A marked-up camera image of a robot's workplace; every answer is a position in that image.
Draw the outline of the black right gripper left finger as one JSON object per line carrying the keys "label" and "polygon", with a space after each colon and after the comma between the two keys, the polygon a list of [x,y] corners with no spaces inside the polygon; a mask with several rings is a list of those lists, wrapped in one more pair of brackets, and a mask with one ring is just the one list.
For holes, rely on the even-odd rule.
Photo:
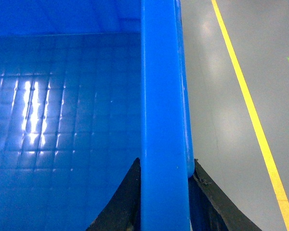
{"label": "black right gripper left finger", "polygon": [[141,229],[141,166],[136,158],[108,204],[88,231],[139,231]]}

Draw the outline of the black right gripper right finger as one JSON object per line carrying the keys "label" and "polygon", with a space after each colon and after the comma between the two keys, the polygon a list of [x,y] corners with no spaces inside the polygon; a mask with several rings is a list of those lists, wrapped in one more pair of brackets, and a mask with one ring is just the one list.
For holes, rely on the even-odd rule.
{"label": "black right gripper right finger", "polygon": [[190,225],[192,231],[259,231],[223,190],[215,183],[197,159],[188,179]]}

